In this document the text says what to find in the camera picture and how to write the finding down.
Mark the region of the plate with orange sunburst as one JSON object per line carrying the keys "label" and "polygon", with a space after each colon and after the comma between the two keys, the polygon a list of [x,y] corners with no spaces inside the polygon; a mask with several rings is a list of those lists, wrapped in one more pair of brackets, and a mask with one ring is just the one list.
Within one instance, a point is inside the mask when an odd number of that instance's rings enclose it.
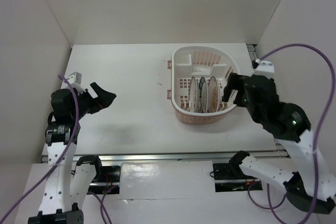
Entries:
{"label": "plate with orange sunburst", "polygon": [[219,108],[219,85],[217,79],[212,76],[208,84],[208,111],[217,112]]}

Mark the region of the green rimmed white plate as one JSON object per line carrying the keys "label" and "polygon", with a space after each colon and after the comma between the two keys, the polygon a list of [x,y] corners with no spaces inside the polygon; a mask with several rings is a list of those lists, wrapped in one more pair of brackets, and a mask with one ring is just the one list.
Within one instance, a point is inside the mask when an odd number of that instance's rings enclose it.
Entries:
{"label": "green rimmed white plate", "polygon": [[201,113],[207,113],[208,112],[208,82],[204,76],[202,76],[198,83],[199,88],[199,111]]}

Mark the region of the plate with red characters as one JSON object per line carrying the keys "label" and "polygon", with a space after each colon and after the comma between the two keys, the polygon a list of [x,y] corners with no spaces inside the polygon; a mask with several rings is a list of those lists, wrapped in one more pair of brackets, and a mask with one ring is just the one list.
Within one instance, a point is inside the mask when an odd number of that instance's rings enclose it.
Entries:
{"label": "plate with red characters", "polygon": [[191,77],[189,89],[189,109],[190,112],[198,113],[200,108],[200,91],[197,80],[194,76]]}

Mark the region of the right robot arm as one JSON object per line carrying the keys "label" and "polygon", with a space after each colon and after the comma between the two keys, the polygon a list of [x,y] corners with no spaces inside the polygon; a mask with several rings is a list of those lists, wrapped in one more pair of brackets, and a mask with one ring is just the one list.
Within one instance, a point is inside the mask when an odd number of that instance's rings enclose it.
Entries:
{"label": "right robot arm", "polygon": [[297,209],[308,212],[313,201],[315,214],[330,214],[335,208],[335,177],[330,173],[321,152],[313,147],[314,131],[304,110],[279,100],[273,79],[261,75],[231,73],[224,89],[223,101],[237,91],[234,104],[246,108],[252,120],[262,125],[287,151],[296,171],[289,172],[255,159],[245,151],[229,160],[229,172],[259,178],[285,193]]}

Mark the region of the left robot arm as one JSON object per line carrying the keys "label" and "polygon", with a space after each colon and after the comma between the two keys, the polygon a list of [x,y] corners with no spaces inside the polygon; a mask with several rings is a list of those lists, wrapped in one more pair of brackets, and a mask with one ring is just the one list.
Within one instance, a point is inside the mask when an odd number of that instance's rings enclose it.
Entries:
{"label": "left robot arm", "polygon": [[28,223],[83,223],[83,201],[90,183],[103,177],[103,167],[98,155],[79,158],[76,170],[72,162],[80,131],[79,120],[108,108],[116,94],[90,85],[97,97],[73,83],[71,88],[59,89],[51,94],[52,112],[45,132],[48,165],[44,195],[38,214],[29,217]]}

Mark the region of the white and pink dish rack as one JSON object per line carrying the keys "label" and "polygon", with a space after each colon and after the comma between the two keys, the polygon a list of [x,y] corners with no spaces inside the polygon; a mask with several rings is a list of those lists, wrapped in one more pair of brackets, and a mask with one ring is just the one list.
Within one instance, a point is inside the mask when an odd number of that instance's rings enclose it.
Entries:
{"label": "white and pink dish rack", "polygon": [[[171,70],[171,88],[167,94],[175,109],[176,117],[185,124],[204,125],[222,120],[226,114],[236,108],[233,91],[229,101],[223,102],[222,96],[230,73],[239,73],[233,58],[222,50],[206,46],[186,46],[178,49],[168,64]],[[190,112],[189,89],[191,77],[199,80],[204,76],[209,80],[214,76],[219,85],[219,108],[214,113]]]}

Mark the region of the aluminium rail right side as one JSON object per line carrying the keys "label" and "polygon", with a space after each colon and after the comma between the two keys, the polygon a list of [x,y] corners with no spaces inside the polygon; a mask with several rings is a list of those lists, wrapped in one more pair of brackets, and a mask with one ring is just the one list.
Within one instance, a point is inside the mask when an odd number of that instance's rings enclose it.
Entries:
{"label": "aluminium rail right side", "polygon": [[248,53],[249,53],[251,61],[256,60],[258,58],[258,56],[256,54],[255,45],[253,45],[253,44],[247,44],[246,47],[247,47],[247,50],[248,50]]}

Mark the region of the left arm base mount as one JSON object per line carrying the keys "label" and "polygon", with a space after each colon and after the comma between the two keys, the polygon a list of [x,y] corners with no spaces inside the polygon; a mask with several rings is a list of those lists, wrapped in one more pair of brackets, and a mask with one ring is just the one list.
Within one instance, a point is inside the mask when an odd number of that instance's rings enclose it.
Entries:
{"label": "left arm base mount", "polygon": [[102,166],[101,175],[93,179],[89,191],[97,195],[120,193],[121,165]]}

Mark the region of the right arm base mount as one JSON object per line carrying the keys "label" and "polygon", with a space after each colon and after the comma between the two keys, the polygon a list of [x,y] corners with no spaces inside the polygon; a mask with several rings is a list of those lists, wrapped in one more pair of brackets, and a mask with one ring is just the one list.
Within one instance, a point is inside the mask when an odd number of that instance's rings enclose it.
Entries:
{"label": "right arm base mount", "polygon": [[214,163],[209,175],[214,179],[216,193],[247,191],[252,184],[251,190],[263,188],[259,179],[233,172],[229,163]]}

